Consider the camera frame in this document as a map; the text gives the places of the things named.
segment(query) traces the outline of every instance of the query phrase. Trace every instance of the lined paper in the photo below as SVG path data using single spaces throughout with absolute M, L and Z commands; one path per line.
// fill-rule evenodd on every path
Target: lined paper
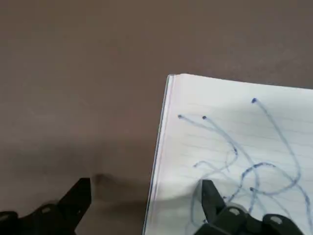
M 189 74 L 168 79 L 144 234 L 192 235 L 199 181 L 252 216 L 313 235 L 313 91 Z

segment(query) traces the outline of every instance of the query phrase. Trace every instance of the brown table surface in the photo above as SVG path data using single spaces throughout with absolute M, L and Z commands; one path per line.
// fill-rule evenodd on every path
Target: brown table surface
M 2 0 L 0 206 L 92 176 L 79 235 L 141 233 L 166 76 L 313 88 L 313 1 Z

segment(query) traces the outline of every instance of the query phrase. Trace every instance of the notepad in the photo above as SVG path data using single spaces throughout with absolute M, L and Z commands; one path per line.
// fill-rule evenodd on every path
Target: notepad
M 144 235 L 192 235 L 199 182 L 252 216 L 291 218 L 313 235 L 313 91 L 170 75 Z

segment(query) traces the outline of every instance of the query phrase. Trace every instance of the blue pen scribble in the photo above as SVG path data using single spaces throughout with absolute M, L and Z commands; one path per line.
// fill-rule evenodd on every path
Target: blue pen scribble
M 291 159 L 294 163 L 294 168 L 296 171 L 296 174 L 294 177 L 290 176 L 287 172 L 285 172 L 282 168 L 280 168 L 278 165 L 268 163 L 268 162 L 254 162 L 253 158 L 249 155 L 249 153 L 243 148 L 243 146 L 235 141 L 222 127 L 220 127 L 218 124 L 214 122 L 213 119 L 211 119 L 208 116 L 203 116 L 202 119 L 199 120 L 192 120 L 184 115 L 178 115 L 178 118 L 180 120 L 183 120 L 187 122 L 188 124 L 191 124 L 192 126 L 205 129 L 209 132 L 214 132 L 217 135 L 221 136 L 226 143 L 228 143 L 232 149 L 233 157 L 231 158 L 228 156 L 229 152 L 227 153 L 227 158 L 224 162 L 224 166 L 222 167 L 215 167 L 214 164 L 210 163 L 209 161 L 199 161 L 195 163 L 192 167 L 198 168 L 198 167 L 208 167 L 210 170 L 208 173 L 203 174 L 201 179 L 208 179 L 210 176 L 214 174 L 220 174 L 223 177 L 225 177 L 227 180 L 232 182 L 236 188 L 233 191 L 232 194 L 225 196 L 223 195 L 223 199 L 229 203 L 233 201 L 234 199 L 238 199 L 238 197 L 241 196 L 249 196 L 250 197 L 250 203 L 248 212 L 251 213 L 255 206 L 257 206 L 263 214 L 267 213 L 265 206 L 263 205 L 262 201 L 260 200 L 258 195 L 265 196 L 272 202 L 274 202 L 284 213 L 291 219 L 291 215 L 289 211 L 275 198 L 275 196 L 279 196 L 283 192 L 287 192 L 288 190 L 295 189 L 301 195 L 304 199 L 305 204 L 305 214 L 307 218 L 307 224 L 309 226 L 309 231 L 313 235 L 313 222 L 312 222 L 312 209 L 311 209 L 311 201 L 309 196 L 307 195 L 306 191 L 301 187 L 299 184 L 299 181 L 301 179 L 301 167 L 297 160 L 297 157 L 289 145 L 287 139 L 283 135 L 282 131 L 280 130 L 279 126 L 276 124 L 273 116 L 268 112 L 268 110 L 265 108 L 265 106 L 257 99 L 253 98 L 251 101 L 251 104 L 258 107 L 265 117 L 268 119 L 268 121 L 273 126 L 276 134 L 279 136 L 280 140 L 284 144 L 285 148 L 288 150 L 289 155 L 291 156 Z M 240 176 L 240 180 L 237 181 L 235 179 L 232 179 L 231 177 L 227 176 L 224 173 L 224 170 L 227 170 L 229 172 L 229 167 L 236 163 L 236 161 L 240 158 L 245 158 L 247 162 L 249 163 L 250 167 L 246 168 Z M 287 185 L 283 185 L 280 188 L 277 188 L 275 191 L 265 191 L 260 189 L 261 179 L 259 176 L 259 170 L 263 168 L 270 168 L 272 170 L 275 170 L 275 172 L 282 177 L 284 177 L 287 180 Z M 253 174 L 254 175 L 254 184 L 252 187 L 245 188 L 244 187 L 244 180 L 247 177 L 247 175 Z M 189 225 L 193 225 L 195 227 L 199 227 L 201 224 L 197 224 L 195 222 L 194 217 L 194 209 L 195 209 L 195 201 L 197 198 L 197 189 L 199 185 L 197 185 L 194 189 L 192 199 L 191 199 L 191 205 L 190 205 L 190 223 L 186 225 L 188 227 Z

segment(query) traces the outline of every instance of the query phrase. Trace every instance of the white paper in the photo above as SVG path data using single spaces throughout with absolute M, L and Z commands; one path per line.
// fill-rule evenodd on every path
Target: white paper
M 173 75 L 143 233 L 192 235 L 205 178 L 257 219 L 278 213 L 313 235 L 312 153 L 312 90 Z

